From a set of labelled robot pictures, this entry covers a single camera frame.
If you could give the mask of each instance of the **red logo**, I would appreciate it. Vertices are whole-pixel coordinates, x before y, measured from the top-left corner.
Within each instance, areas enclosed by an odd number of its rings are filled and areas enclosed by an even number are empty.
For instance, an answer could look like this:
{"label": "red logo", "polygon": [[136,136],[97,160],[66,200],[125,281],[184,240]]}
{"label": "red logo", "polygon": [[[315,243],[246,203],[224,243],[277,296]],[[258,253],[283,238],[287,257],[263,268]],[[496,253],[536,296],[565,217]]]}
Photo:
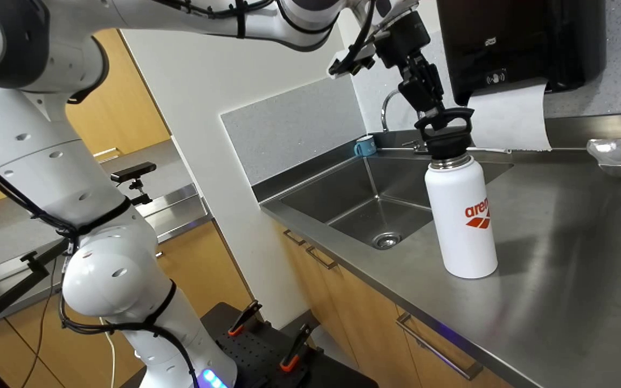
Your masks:
{"label": "red logo", "polygon": [[469,217],[467,227],[471,229],[490,229],[490,207],[488,199],[480,204],[467,207],[463,215]]}

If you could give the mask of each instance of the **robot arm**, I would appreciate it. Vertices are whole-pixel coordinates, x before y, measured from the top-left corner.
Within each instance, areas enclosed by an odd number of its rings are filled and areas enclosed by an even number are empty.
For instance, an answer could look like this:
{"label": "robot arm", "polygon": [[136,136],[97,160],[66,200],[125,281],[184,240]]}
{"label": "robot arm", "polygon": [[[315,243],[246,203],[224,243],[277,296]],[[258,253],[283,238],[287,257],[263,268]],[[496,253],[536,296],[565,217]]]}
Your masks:
{"label": "robot arm", "polygon": [[152,227],[125,204],[66,117],[66,103],[82,101],[109,71],[93,32],[184,30],[315,50],[349,8],[363,28],[331,73],[356,73],[379,55],[399,66],[402,92],[439,127],[448,109],[439,71],[421,55],[429,37],[414,6],[414,0],[0,0],[0,188],[73,235],[62,299],[115,327],[135,327],[125,336],[146,364],[142,385],[199,385],[204,376],[234,385],[237,364],[159,272]]}

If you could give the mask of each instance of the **black dispenser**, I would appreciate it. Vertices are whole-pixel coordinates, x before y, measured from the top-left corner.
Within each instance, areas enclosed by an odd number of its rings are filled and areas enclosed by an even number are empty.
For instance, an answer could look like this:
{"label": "black dispenser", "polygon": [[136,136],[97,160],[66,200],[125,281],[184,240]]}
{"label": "black dispenser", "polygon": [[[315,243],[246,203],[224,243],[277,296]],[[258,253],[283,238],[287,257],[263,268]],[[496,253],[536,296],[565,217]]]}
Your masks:
{"label": "black dispenser", "polygon": [[605,0],[439,0],[455,101],[481,88],[545,77],[549,92],[607,62]]}

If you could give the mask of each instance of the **sink basin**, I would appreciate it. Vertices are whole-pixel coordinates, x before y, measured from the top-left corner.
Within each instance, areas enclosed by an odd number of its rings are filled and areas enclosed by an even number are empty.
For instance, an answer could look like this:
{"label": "sink basin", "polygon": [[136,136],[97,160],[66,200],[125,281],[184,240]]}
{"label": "sink basin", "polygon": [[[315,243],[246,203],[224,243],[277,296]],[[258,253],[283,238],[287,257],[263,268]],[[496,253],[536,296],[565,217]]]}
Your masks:
{"label": "sink basin", "polygon": [[[389,250],[434,219],[424,183],[426,169],[424,155],[355,157],[308,179],[281,203]],[[510,164],[483,164],[488,180],[507,169]]]}

